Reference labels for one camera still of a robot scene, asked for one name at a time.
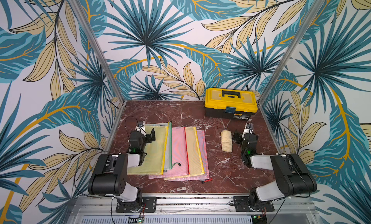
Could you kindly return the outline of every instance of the toolbox handle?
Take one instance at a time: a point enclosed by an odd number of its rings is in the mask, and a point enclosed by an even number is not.
[[[221,96],[224,97],[225,95],[236,95],[238,98],[241,98],[241,94],[238,91],[221,91]]]

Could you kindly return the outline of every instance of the black cable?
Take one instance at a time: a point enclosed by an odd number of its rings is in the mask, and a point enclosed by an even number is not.
[[[126,120],[127,120],[128,118],[130,118],[130,117],[134,118],[134,119],[137,121],[138,128],[140,128],[142,131],[144,131],[144,133],[146,132],[143,128],[141,128],[141,127],[139,126],[138,119],[137,119],[136,117],[132,116],[132,115],[129,115],[129,116],[126,117],[125,120],[123,121],[123,125],[124,125],[124,127],[125,127],[125,131],[126,131],[126,134],[128,135],[128,138],[129,138],[129,139],[130,139],[130,136],[129,136],[128,130],[127,130],[127,128],[126,128]]]
[[[116,224],[115,221],[114,221],[114,217],[112,216],[112,203],[113,203],[113,202],[114,202],[114,200],[111,199],[111,218],[112,218],[112,222],[113,222],[114,224]]]
[[[281,209],[282,205],[285,203],[286,199],[282,202],[281,206],[278,208],[276,214],[273,216],[272,220],[268,223],[268,224],[271,224],[271,222],[273,221],[273,219],[276,217],[276,215],[278,214],[278,211]]]
[[[78,167],[76,167],[76,173],[74,174],[74,176],[73,176],[73,186],[75,187],[75,189],[76,189],[76,191],[77,192],[79,192],[81,195],[84,195],[84,196],[86,196],[86,197],[93,197],[93,198],[97,198],[97,197],[95,197],[95,196],[90,196],[90,195],[86,195],[86,194],[83,194],[78,188],[77,188],[77,186],[76,186],[76,174],[77,174],[77,172],[79,171],[79,169],[80,169],[80,167],[87,161],[87,160],[89,160],[91,157],[94,157],[94,156],[96,156],[96,155],[98,155],[98,154],[101,154],[102,152],[107,152],[107,153],[111,153],[111,154],[115,154],[115,153],[112,153],[112,152],[109,152],[109,151],[101,151],[101,152],[98,152],[98,153],[96,153],[96,154],[94,154],[94,155],[92,155],[92,156],[90,156],[90,157],[88,157],[88,158],[86,158],[86,160],[85,161],[83,161]]]

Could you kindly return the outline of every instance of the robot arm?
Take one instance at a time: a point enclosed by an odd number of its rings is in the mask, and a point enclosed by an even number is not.
[[[316,181],[298,154],[253,155],[249,161],[252,168],[273,170],[276,177],[275,181],[251,190],[248,202],[253,210],[267,207],[274,199],[317,190]]]
[[[124,201],[135,201],[138,189],[126,182],[126,174],[127,168],[139,163],[139,154],[100,155],[89,180],[89,193],[99,196],[112,194]]]

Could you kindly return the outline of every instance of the blue palm leaf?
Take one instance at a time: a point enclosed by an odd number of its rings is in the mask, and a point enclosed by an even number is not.
[[[290,108],[291,103],[289,103],[289,100],[282,101],[282,96],[283,94],[281,94],[279,100],[278,96],[276,96],[273,100],[265,102],[263,110],[273,132],[275,133],[276,139],[281,143],[285,143],[286,139],[281,127],[284,125],[281,124],[281,121],[287,119],[292,114],[285,115],[285,112]]]
[[[120,2],[125,11],[113,1],[110,1],[122,19],[104,12],[107,17],[118,23],[118,25],[106,23],[106,26],[120,32],[120,34],[104,33],[104,35],[116,36],[124,39],[124,41],[111,41],[110,43],[121,45],[114,49],[140,47],[139,51],[141,51],[145,48],[148,65],[150,65],[151,59],[154,58],[157,65],[161,67],[159,57],[164,60],[165,65],[167,65],[167,58],[176,62],[170,54],[180,56],[176,51],[182,51],[182,49],[177,45],[187,44],[183,41],[174,40],[174,38],[186,33],[176,33],[176,31],[189,23],[176,25],[187,15],[180,14],[180,11],[177,11],[170,18],[165,19],[172,5],[169,5],[163,10],[162,5],[164,0],[152,0],[151,7],[150,0],[138,0],[138,5],[134,0],[129,0],[129,4],[124,0],[120,0]]]
[[[88,182],[90,177],[90,170],[86,170],[79,183],[77,184],[77,188],[83,193],[88,188]],[[53,195],[53,194],[46,194],[43,193],[45,200],[52,202],[52,203],[60,203],[63,202],[61,205],[48,208],[43,205],[38,205],[40,212],[44,214],[49,214],[46,218],[38,222],[37,224],[42,224],[49,221],[49,224],[60,224],[66,223],[69,217],[69,214],[72,211],[72,206],[75,203],[76,198],[80,195],[77,190],[75,190],[72,195],[67,192],[67,189],[63,186],[63,184],[58,180],[59,189],[62,193],[62,197]]]
[[[46,2],[44,2],[43,0],[14,0],[14,2],[17,4],[17,6],[31,19],[31,16],[30,16],[30,12],[27,12],[25,10],[25,8],[23,7],[23,4],[27,4],[29,6],[30,9],[32,9],[32,11],[41,19],[40,15],[39,15],[39,12],[36,11],[36,9],[34,8],[33,4],[34,3],[38,9],[40,9],[43,13],[45,13],[45,15],[50,19],[52,20],[52,18],[49,16],[49,14],[47,13],[47,11],[45,10],[44,7],[48,7],[50,9],[50,6],[48,6],[46,4]],[[0,0],[0,3],[5,11],[5,15],[6,15],[6,18],[7,18],[7,22],[8,22],[8,29],[10,29],[10,27],[12,26],[12,16],[11,16],[11,13],[10,13],[10,8],[9,8],[9,1],[7,0]]]
[[[82,82],[82,84],[77,86],[73,92],[80,91],[80,93],[85,93],[85,95],[90,98],[90,102],[94,107],[100,108],[100,114],[103,116],[103,110],[107,113],[107,98],[112,97],[112,93],[107,85],[106,74],[99,63],[98,58],[95,57],[94,51],[92,51],[91,54],[88,53],[88,56],[89,60],[81,55],[85,62],[78,59],[83,66],[72,62],[77,70],[70,69],[86,77],[86,79],[69,79],[76,82]]]
[[[114,120],[116,118],[116,109],[117,107],[113,104],[113,107],[111,106],[111,112],[108,112],[108,119],[107,119],[107,116],[105,116],[105,121],[103,121],[103,125],[104,127],[106,128],[106,130],[108,131],[108,133],[111,133],[111,130],[112,130],[112,126],[114,124]]]
[[[136,76],[135,78],[138,80],[138,83],[132,82],[132,92],[131,94],[133,99],[143,99],[143,100],[167,100],[167,99],[179,99],[180,95],[174,95],[172,93],[162,93],[160,92],[160,88],[163,84],[164,79],[162,79],[158,85],[156,85],[155,77],[151,76],[151,84],[148,82],[148,75],[144,79],[143,83],[140,81]]]
[[[7,98],[9,95],[11,84],[9,85],[5,96],[3,98],[2,104],[0,106],[0,122],[3,119],[3,113],[5,110]],[[32,170],[12,170],[13,167],[22,165],[22,164],[38,164],[38,165],[45,165],[42,160],[39,159],[30,159],[28,157],[32,156],[33,154],[45,150],[51,147],[43,147],[39,149],[35,149],[26,153],[23,153],[28,147],[32,146],[33,144],[39,142],[43,138],[47,137],[41,136],[35,138],[27,143],[24,143],[27,139],[29,139],[33,134],[40,131],[41,128],[35,128],[21,138],[20,136],[21,131],[28,125],[32,120],[35,119],[35,116],[31,116],[30,118],[23,121],[20,125],[18,125],[12,132],[11,129],[14,124],[14,120],[16,119],[18,109],[19,109],[20,98],[14,111],[9,116],[8,120],[3,124],[3,128],[0,132],[0,187],[4,189],[8,189],[14,191],[16,193],[27,195],[24,189],[22,189],[19,185],[14,183],[7,178],[14,178],[14,177],[40,177],[44,176],[42,173]]]
[[[242,42],[241,44],[246,54],[242,54],[232,45],[232,48],[240,57],[230,55],[231,68],[227,72],[227,75],[229,77],[228,79],[232,81],[227,85],[227,88],[237,83],[233,89],[237,89],[240,86],[244,88],[250,84],[249,88],[255,86],[254,89],[257,90],[262,75],[268,77],[273,73],[283,55],[282,50],[284,47],[276,50],[276,47],[273,46],[267,52],[264,40],[262,53],[260,54],[260,52],[257,51],[255,54],[249,41],[247,41],[247,47],[244,46]]]
[[[321,27],[319,46],[317,38],[313,35],[311,39],[313,43],[312,48],[307,43],[304,43],[309,57],[307,57],[305,53],[300,52],[303,60],[296,60],[304,68],[312,72],[311,77],[298,92],[301,92],[305,88],[308,89],[302,97],[303,103],[309,96],[309,93],[313,91],[313,96],[309,99],[307,106],[310,105],[315,98],[315,111],[318,109],[320,96],[322,97],[324,110],[327,108],[326,97],[329,98],[331,107],[335,106],[332,90],[346,105],[345,97],[339,86],[365,91],[349,84],[347,81],[357,80],[371,82],[370,79],[349,74],[371,72],[370,67],[367,66],[367,64],[371,63],[371,60],[359,59],[359,57],[371,52],[370,49],[362,50],[371,43],[371,21],[362,25],[364,20],[369,20],[370,11],[365,13],[360,19],[356,19],[356,12],[348,23],[345,23],[346,14],[347,9],[345,9],[342,20],[338,22],[339,25],[337,28],[335,28],[337,23],[336,16],[334,16],[331,28],[328,32],[325,31],[324,27]]]
[[[182,13],[194,20],[223,20],[244,14],[250,8],[241,8],[229,0],[171,0]]]

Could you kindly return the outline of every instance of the vent grille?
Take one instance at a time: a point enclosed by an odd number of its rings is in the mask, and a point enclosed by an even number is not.
[[[128,223],[128,218],[125,216],[113,216],[116,224]],[[151,224],[252,224],[251,216],[247,215],[146,215],[144,223]],[[110,216],[84,216],[81,224],[112,224]]]

